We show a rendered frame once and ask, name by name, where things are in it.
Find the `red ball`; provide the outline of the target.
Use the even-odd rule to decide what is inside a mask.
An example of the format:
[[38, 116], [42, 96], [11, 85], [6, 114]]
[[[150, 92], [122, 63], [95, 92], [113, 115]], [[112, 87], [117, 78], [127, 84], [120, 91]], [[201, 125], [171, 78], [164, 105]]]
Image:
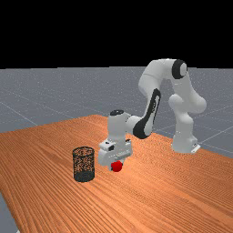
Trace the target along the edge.
[[123, 163], [121, 161], [117, 161], [111, 164], [111, 170], [114, 172], [119, 172], [122, 169]]

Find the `dark mesh basket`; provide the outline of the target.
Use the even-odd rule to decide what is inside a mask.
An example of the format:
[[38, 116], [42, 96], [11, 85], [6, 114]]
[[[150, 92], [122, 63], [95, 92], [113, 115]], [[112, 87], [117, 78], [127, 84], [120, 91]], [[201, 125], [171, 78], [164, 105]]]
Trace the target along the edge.
[[72, 152], [74, 179], [89, 182], [95, 178], [95, 150], [92, 147], [77, 147]]

